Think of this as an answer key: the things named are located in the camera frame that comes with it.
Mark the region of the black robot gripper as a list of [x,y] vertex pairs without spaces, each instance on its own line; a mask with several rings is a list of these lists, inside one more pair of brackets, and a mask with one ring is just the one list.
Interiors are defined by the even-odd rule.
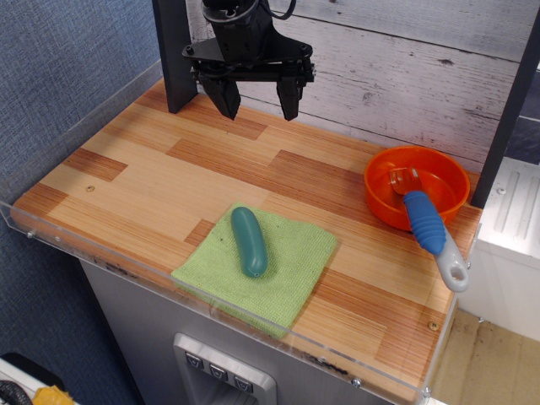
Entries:
[[315,78],[312,47],[278,33],[268,7],[203,7],[202,16],[214,37],[185,46],[182,56],[196,74],[211,78],[202,79],[201,85],[218,111],[235,119],[240,107],[235,81],[277,82],[283,117],[294,120],[299,113],[298,84]]

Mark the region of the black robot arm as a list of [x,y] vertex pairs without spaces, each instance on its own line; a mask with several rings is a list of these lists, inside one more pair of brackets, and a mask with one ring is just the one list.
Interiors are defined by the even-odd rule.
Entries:
[[239,82],[274,82],[284,119],[299,114],[303,88],[315,78],[312,46],[278,33],[275,19],[287,19],[267,1],[203,1],[203,17],[214,37],[188,45],[182,56],[191,61],[193,78],[218,111],[233,120],[240,107]]

